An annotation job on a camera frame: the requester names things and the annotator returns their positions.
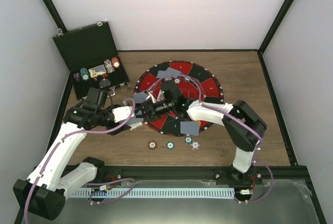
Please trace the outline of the blue purple chip stack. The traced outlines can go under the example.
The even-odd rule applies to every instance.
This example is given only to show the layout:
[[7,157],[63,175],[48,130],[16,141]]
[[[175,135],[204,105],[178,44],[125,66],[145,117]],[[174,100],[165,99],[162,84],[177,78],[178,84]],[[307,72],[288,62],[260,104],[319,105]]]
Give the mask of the blue purple chip stack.
[[193,141],[191,144],[190,144],[190,147],[192,150],[198,150],[200,148],[200,143],[197,142],[197,141]]

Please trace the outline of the brown chip stack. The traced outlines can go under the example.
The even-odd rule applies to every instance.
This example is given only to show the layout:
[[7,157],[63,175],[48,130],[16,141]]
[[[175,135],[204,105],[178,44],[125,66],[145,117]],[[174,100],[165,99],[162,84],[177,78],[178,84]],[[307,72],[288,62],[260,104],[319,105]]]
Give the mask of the brown chip stack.
[[157,143],[154,142],[154,141],[151,141],[149,144],[148,144],[148,148],[150,150],[155,150],[157,148]]

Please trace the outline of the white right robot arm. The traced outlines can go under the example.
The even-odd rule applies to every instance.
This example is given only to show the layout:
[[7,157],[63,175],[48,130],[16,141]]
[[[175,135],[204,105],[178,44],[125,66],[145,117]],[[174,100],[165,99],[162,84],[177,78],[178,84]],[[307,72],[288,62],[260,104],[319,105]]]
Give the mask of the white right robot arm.
[[154,102],[148,98],[137,106],[135,113],[140,112],[139,117],[152,122],[171,111],[181,120],[206,121],[225,127],[236,146],[230,169],[232,180],[238,184],[246,182],[255,151],[267,129],[266,123],[254,110],[242,100],[234,104],[214,104],[204,103],[200,98],[186,98],[172,80],[162,82],[160,89],[163,100]]

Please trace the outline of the blue backed card deck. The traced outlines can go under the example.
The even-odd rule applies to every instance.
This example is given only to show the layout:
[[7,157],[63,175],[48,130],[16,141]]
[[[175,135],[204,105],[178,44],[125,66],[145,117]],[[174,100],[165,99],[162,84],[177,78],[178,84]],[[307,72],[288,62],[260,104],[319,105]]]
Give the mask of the blue backed card deck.
[[127,121],[126,125],[130,128],[130,130],[134,130],[143,125],[143,118],[131,118]]

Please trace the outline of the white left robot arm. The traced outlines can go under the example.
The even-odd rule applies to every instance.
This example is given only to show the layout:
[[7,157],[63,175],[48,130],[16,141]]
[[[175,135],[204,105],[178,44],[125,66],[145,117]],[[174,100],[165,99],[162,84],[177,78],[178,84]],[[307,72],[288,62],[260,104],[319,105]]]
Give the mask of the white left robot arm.
[[[117,132],[134,117],[133,98],[125,99],[122,106],[114,104],[107,108],[106,98],[105,91],[91,88],[85,99],[66,112],[56,139],[34,171],[26,180],[15,182],[13,191],[25,223],[30,222],[30,213],[48,220],[56,219],[66,200],[81,186],[99,185],[106,180],[104,162],[93,157],[85,158],[73,171],[63,174],[87,134]],[[106,130],[95,131],[98,126]]]

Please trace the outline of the blue backed playing card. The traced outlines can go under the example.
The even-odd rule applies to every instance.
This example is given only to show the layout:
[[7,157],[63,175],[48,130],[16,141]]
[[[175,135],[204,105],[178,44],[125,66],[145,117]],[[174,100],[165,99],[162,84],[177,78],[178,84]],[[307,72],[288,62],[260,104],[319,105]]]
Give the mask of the blue backed playing card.
[[199,136],[200,125],[196,121],[181,121],[180,133],[190,136]]
[[133,95],[133,99],[136,104],[141,104],[141,103],[145,102],[148,97],[149,97],[149,95],[146,94],[145,91],[141,91],[141,92],[135,93]]
[[170,78],[172,76],[172,72],[171,71],[158,71],[156,78]]
[[173,78],[177,78],[181,74],[181,71],[173,69],[173,68],[167,68],[165,72],[168,76],[173,77]]

